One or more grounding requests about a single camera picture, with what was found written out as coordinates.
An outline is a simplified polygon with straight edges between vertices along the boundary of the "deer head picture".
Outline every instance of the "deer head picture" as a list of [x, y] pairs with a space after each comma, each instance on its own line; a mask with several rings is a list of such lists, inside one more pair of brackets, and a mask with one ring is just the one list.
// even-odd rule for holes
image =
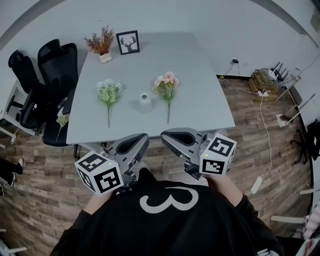
[[117, 33], [116, 38], [121, 55], [140, 52], [137, 30]]

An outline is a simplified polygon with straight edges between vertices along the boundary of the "small white vase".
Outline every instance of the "small white vase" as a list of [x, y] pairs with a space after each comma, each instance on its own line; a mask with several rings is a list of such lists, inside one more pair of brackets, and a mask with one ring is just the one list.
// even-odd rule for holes
[[107, 63], [112, 60], [112, 56], [110, 54], [110, 51], [108, 53], [103, 54], [103, 55], [99, 55], [99, 58], [102, 63]]
[[141, 93], [139, 100], [140, 110], [142, 113], [149, 113], [152, 110], [151, 99], [148, 93]]

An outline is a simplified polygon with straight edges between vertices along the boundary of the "fiducial marker cube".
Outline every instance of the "fiducial marker cube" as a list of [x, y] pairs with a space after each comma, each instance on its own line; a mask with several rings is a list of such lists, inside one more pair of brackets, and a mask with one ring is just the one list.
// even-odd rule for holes
[[200, 156], [201, 174], [224, 175], [228, 170], [236, 151], [237, 142], [216, 133]]
[[124, 185], [119, 165], [96, 152], [89, 152], [75, 162], [84, 185], [98, 196]]

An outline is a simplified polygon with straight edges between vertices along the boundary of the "gray table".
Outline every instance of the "gray table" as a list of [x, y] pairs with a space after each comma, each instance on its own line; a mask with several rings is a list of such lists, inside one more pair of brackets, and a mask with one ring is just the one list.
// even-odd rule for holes
[[[113, 60], [105, 64], [88, 53], [74, 94], [67, 144], [109, 142], [137, 133], [158, 137], [164, 130], [178, 127], [208, 131], [235, 126], [216, 74], [193, 34], [139, 34], [139, 43], [140, 52], [120, 55], [115, 40], [110, 49]], [[154, 80], [167, 71], [180, 81], [169, 124], [165, 102], [152, 91]], [[96, 83], [105, 79], [124, 87], [112, 107], [110, 128], [107, 106], [98, 100], [96, 88]], [[152, 98], [150, 113], [140, 112], [141, 93]]]

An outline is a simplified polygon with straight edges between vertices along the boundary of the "wood laminate floor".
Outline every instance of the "wood laminate floor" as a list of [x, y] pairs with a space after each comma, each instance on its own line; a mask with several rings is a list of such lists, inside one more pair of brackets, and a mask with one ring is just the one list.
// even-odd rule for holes
[[[289, 126], [279, 128], [275, 116], [292, 107], [293, 103], [289, 96], [279, 102], [262, 103], [270, 134], [272, 168], [263, 176], [259, 191], [253, 195], [249, 190], [257, 176], [270, 167], [268, 137], [259, 111], [260, 102], [253, 101], [252, 94], [225, 81], [220, 83], [235, 122], [234, 129], [220, 132], [237, 141], [228, 176], [249, 196], [260, 218], [276, 235], [290, 236], [292, 226], [270, 221], [270, 217], [303, 217], [310, 204], [309, 195], [299, 195], [299, 191], [310, 188], [310, 165], [309, 162], [294, 164], [300, 151], [295, 144], [290, 144], [293, 138], [299, 140], [296, 130], [300, 128], [300, 122], [295, 119]], [[232, 80], [232, 83], [249, 90], [245, 81]], [[5, 128], [14, 131], [12, 126]], [[23, 174], [17, 175], [14, 186], [4, 186], [5, 197], [0, 198], [0, 228], [7, 229], [6, 233], [0, 233], [0, 238], [13, 247], [26, 246], [28, 250], [22, 255], [49, 255], [91, 196], [76, 172], [73, 147], [46, 146], [41, 135], [29, 136], [18, 131], [15, 152], [10, 138], [0, 136], [0, 143], [8, 146], [6, 150], [0, 149], [0, 157], [11, 161], [12, 154], [15, 163], [20, 157], [25, 160]], [[81, 148], [81, 156], [86, 152]], [[160, 139], [151, 140], [144, 159], [158, 180], [206, 185], [204, 179], [197, 181], [185, 173], [183, 160], [171, 153]]]

